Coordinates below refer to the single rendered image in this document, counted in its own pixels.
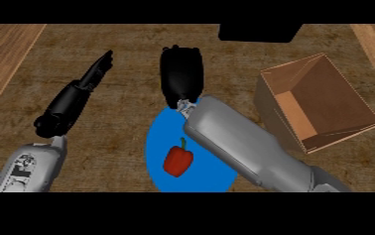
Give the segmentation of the brown cardboard box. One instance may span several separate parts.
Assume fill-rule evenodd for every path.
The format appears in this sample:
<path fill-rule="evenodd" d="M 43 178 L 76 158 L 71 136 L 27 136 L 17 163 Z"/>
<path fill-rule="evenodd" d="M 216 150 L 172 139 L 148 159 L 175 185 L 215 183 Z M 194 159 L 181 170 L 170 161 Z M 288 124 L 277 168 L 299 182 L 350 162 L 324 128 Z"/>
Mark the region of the brown cardboard box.
<path fill-rule="evenodd" d="M 262 70 L 254 104 L 293 152 L 311 154 L 375 129 L 375 111 L 325 54 Z"/>

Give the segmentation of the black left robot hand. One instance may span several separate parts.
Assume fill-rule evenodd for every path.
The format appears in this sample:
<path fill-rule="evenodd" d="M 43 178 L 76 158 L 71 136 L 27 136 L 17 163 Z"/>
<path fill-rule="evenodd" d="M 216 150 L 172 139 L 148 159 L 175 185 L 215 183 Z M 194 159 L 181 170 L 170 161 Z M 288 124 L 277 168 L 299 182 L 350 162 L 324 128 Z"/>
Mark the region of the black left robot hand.
<path fill-rule="evenodd" d="M 92 93 L 113 67 L 113 51 L 94 63 L 82 79 L 65 86 L 55 97 L 45 114 L 36 119 L 36 133 L 43 138 L 64 136 L 82 116 Z"/>

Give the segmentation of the black box-shaped appliance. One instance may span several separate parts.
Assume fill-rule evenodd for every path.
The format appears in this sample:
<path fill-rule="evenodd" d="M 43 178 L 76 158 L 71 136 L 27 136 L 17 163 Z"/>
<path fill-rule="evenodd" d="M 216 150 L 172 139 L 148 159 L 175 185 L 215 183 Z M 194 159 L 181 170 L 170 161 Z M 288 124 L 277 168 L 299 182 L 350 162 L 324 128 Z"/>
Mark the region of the black box-shaped appliance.
<path fill-rule="evenodd" d="M 300 28 L 302 24 L 222 24 L 219 39 L 237 42 L 290 43 Z"/>

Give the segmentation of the red bell pepper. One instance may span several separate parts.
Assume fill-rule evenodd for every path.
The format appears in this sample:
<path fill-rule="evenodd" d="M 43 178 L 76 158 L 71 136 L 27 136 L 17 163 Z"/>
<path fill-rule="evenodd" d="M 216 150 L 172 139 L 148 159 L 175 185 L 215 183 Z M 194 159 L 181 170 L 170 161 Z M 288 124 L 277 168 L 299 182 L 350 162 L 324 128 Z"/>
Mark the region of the red bell pepper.
<path fill-rule="evenodd" d="M 170 148 L 164 159 L 164 171 L 175 177 L 181 177 L 187 173 L 194 162 L 194 153 L 187 147 L 187 139 L 181 138 L 181 145 Z"/>

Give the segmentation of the blue round plate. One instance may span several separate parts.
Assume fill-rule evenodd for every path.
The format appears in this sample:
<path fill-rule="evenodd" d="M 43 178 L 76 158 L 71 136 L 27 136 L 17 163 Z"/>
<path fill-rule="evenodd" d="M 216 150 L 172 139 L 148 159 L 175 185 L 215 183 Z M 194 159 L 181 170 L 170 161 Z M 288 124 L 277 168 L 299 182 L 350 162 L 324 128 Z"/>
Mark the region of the blue round plate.
<path fill-rule="evenodd" d="M 185 117 L 166 106 L 150 125 L 144 145 L 144 159 L 150 177 L 163 192 L 225 192 L 238 172 L 200 146 L 184 131 Z M 194 160 L 181 177 L 164 170 L 164 161 L 173 147 L 185 147 Z"/>

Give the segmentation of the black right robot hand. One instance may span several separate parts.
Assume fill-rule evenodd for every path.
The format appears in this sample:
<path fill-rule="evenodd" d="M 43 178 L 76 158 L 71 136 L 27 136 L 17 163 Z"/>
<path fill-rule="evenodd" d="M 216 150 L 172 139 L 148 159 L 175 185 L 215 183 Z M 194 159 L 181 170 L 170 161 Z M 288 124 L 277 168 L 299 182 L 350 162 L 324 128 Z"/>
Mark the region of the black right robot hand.
<path fill-rule="evenodd" d="M 176 109 L 181 100 L 195 103 L 204 89 L 204 64 L 198 48 L 175 45 L 163 49 L 160 76 L 169 107 Z"/>

